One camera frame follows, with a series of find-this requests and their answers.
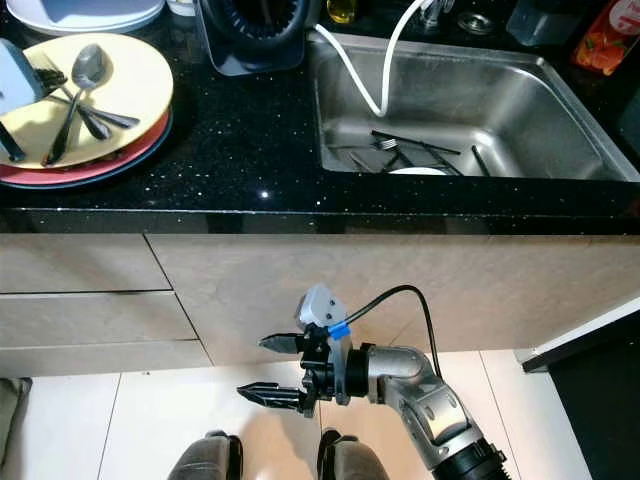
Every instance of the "faucet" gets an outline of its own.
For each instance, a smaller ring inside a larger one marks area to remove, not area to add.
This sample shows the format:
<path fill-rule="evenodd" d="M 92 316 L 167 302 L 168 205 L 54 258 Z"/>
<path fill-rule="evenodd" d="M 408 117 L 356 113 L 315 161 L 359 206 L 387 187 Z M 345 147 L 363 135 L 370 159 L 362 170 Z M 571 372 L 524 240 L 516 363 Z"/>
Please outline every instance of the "faucet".
<path fill-rule="evenodd" d="M 422 21 L 424 23 L 425 33 L 435 34 L 440 31 L 440 13 L 449 13 L 453 8 L 455 0 L 433 0 L 430 4 L 420 7 L 422 9 Z"/>

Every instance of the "stack of plates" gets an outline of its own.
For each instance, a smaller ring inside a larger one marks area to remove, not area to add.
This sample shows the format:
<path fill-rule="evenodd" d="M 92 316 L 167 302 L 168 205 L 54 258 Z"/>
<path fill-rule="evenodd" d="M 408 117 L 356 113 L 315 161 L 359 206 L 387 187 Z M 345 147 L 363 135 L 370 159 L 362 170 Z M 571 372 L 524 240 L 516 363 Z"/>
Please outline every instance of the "stack of plates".
<path fill-rule="evenodd" d="M 153 47 L 131 37 L 84 34 L 61 37 L 25 50 L 33 65 L 51 61 L 67 77 L 78 52 L 97 43 L 109 61 L 107 78 L 82 100 L 100 110 L 140 119 L 130 129 L 110 126 L 108 140 L 95 139 L 79 115 L 74 119 L 65 155 L 54 167 L 40 162 L 58 133 L 68 106 L 51 99 L 14 110 L 0 121 L 25 151 L 26 158 L 12 163 L 0 151 L 0 183 L 21 188 L 65 188 L 115 175 L 148 157 L 166 138 L 171 127 L 169 102 L 173 93 L 171 70 Z M 75 93 L 73 82 L 68 89 Z M 64 97 L 57 91 L 54 95 Z"/>
<path fill-rule="evenodd" d="M 56 36 L 130 32 L 150 23 L 163 6 L 164 0 L 7 0 L 20 22 Z"/>

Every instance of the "white cable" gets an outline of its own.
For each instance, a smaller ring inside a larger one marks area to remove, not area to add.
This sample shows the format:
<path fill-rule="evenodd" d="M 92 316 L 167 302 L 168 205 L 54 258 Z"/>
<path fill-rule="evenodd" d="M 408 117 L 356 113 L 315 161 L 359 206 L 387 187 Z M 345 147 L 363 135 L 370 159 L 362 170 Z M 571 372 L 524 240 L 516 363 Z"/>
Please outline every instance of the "white cable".
<path fill-rule="evenodd" d="M 393 29 L 393 33 L 391 34 L 391 38 L 389 39 L 389 44 L 387 45 L 387 52 L 385 53 L 385 56 L 384 56 L 384 64 L 382 66 L 382 92 L 381 92 L 381 99 L 380 99 L 380 107 L 378 107 L 376 105 L 376 102 L 373 100 L 373 98 L 371 98 L 371 95 L 367 91 L 367 88 L 364 86 L 364 83 L 362 83 L 362 80 L 360 79 L 358 72 L 356 72 L 356 69 L 351 63 L 351 60 L 349 60 L 349 56 L 347 55 L 347 52 L 344 51 L 344 48 L 342 48 L 342 45 L 340 45 L 336 37 L 334 37 L 331 32 L 329 32 L 326 28 L 324 28 L 320 24 L 314 27 L 315 30 L 324 38 L 326 38 L 327 41 L 331 44 L 331 46 L 336 49 L 336 51 L 338 52 L 338 55 L 340 56 L 340 58 L 342 59 L 342 62 L 344 63 L 344 66 L 347 67 L 347 71 L 349 72 L 349 75 L 351 75 L 353 82 L 355 83 L 356 87 L 360 91 L 360 94 L 364 98 L 365 102 L 367 102 L 367 105 L 369 106 L 371 111 L 378 117 L 384 117 L 387 114 L 387 110 L 389 109 L 389 83 L 390 83 L 390 77 L 391 77 L 391 60 L 393 59 L 393 52 L 396 48 L 396 44 L 398 43 L 398 39 L 400 38 L 400 34 L 402 33 L 402 30 L 404 30 L 404 27 L 407 25 L 407 23 L 409 22 L 409 19 L 413 16 L 413 14 L 420 7 L 422 7 L 423 10 L 428 8 L 433 3 L 433 1 L 434 0 L 414 0 L 414 2 L 409 6 L 409 8 L 407 8 L 407 10 L 402 14 L 402 16 L 400 17 L 400 20 L 398 20 L 398 23 L 396 24 L 396 27 Z"/>

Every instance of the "white tile floor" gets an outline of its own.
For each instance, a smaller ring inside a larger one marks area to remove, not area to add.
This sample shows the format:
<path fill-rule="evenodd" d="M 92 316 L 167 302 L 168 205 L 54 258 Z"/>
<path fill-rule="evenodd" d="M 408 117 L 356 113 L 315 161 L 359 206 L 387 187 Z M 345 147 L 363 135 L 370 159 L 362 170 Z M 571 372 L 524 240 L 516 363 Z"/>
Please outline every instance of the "white tile floor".
<path fill-rule="evenodd" d="M 582 480 L 589 472 L 551 379 L 524 375 L 511 351 L 441 354 L 442 371 L 513 479 Z M 34 379 L 2 480 L 161 480 L 205 432 L 242 438 L 245 479 L 315 478 L 322 427 L 355 434 L 391 480 L 431 478 L 397 415 L 362 399 L 322 402 L 307 420 L 235 393 L 256 380 L 295 385 L 295 362 Z"/>

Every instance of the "sink basin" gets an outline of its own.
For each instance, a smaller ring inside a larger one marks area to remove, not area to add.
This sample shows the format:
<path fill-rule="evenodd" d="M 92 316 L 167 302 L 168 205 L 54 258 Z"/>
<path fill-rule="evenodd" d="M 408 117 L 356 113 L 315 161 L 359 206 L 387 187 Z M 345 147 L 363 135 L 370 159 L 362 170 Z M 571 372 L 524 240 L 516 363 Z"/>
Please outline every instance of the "sink basin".
<path fill-rule="evenodd" d="M 379 102 L 386 40 L 337 35 Z M 640 175 L 556 71 L 534 55 L 399 42 L 389 111 L 378 118 L 342 61 L 309 37 L 322 166 L 379 172 L 392 157 L 371 147 L 371 130 L 457 150 L 440 155 L 464 175 L 640 181 Z M 450 169 L 420 145 L 399 142 L 417 167 Z M 403 166 L 401 162 L 394 168 Z"/>

